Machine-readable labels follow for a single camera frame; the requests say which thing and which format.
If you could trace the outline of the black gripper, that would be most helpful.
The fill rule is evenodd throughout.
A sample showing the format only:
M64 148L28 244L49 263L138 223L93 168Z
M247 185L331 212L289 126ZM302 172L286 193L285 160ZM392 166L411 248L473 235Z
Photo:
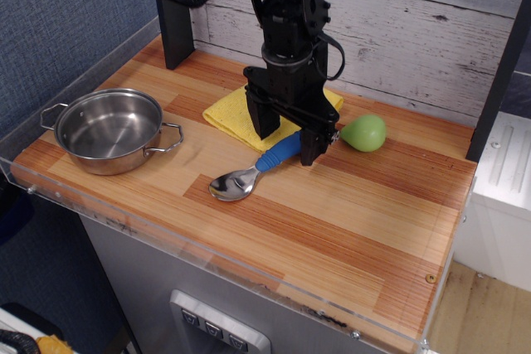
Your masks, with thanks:
M300 131L300 162L311 166L326 153L337 134L339 112L324 95L328 79L326 45L316 45L308 54L295 59L280 59L264 51L266 67L247 66L246 103L251 122L260 139L280 127L280 117Z

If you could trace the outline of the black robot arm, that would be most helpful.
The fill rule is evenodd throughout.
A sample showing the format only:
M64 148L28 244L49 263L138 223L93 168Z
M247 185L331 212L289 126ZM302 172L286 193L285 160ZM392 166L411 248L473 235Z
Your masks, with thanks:
M311 165L338 135L339 112L324 95L331 46L324 33L330 4L325 0L251 0L263 32L264 68L247 66L246 102L256 134L268 138L288 119L301 129L300 160Z

